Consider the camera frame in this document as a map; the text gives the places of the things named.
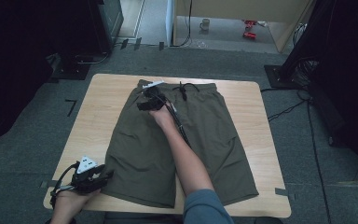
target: sleeve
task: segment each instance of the sleeve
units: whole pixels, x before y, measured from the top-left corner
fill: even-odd
[[[185,224],[190,223],[230,223],[231,216],[220,202],[217,194],[211,189],[200,189],[190,193],[185,201]]]

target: olive green shorts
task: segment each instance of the olive green shorts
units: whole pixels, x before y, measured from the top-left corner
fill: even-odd
[[[170,146],[153,117],[137,107],[148,100],[141,94],[148,83],[139,81],[118,118],[103,170],[114,175],[102,192],[133,203],[174,207],[175,165]],[[204,163],[222,203],[258,195],[223,96],[214,83],[195,86],[185,85],[185,93],[173,90],[179,83],[163,83],[158,88],[177,109],[191,148]]]

